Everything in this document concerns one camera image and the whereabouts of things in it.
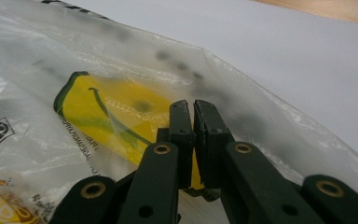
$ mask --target brass screw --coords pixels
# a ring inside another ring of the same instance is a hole
[[[80,191],[80,195],[85,199],[94,199],[101,196],[106,190],[106,186],[101,181],[88,183]]]
[[[166,145],[158,145],[158,146],[155,146],[153,148],[154,152],[159,154],[159,155],[162,155],[162,154],[167,154],[171,151],[171,148],[166,146]]]
[[[235,145],[234,148],[235,148],[235,150],[237,150],[240,153],[252,152],[252,149],[248,145],[245,145],[245,144],[237,144],[237,145]]]
[[[344,190],[337,184],[328,181],[328,180],[320,180],[316,182],[316,187],[322,193],[327,194],[328,196],[335,198],[344,197]]]

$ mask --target transparent plastic bag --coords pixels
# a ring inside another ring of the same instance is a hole
[[[167,103],[209,101],[236,139],[257,145],[286,178],[301,184],[307,175],[331,175],[358,191],[358,155],[351,148],[211,52],[68,8],[0,0],[0,172],[22,177],[24,201],[53,204],[45,213],[39,208],[41,220],[48,221],[76,181],[118,180],[142,156],[142,150],[138,157],[125,147],[120,152],[115,139],[96,141],[84,126],[57,115],[54,101],[76,71],[88,71],[104,92],[112,83],[134,83]],[[111,93],[101,100],[118,104]],[[121,105],[120,113],[139,115],[135,105]],[[117,130],[112,116],[108,123]],[[227,222],[218,201],[183,192],[179,212],[184,223]]]

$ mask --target wooden surface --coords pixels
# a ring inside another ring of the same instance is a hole
[[[326,18],[358,23],[358,0],[256,0]]]

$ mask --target white surface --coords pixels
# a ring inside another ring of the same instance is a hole
[[[65,0],[206,48],[358,152],[358,24],[245,0]]]

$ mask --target yellow printed label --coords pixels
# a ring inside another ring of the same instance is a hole
[[[6,185],[5,180],[0,180],[0,188]],[[34,216],[21,202],[19,197],[7,190],[0,190],[0,223],[39,223],[38,217]]]
[[[158,128],[169,127],[171,103],[133,80],[97,80],[75,72],[57,95],[54,109],[87,136],[139,164],[146,147],[156,141]],[[194,189],[202,188],[198,173],[192,183]]]

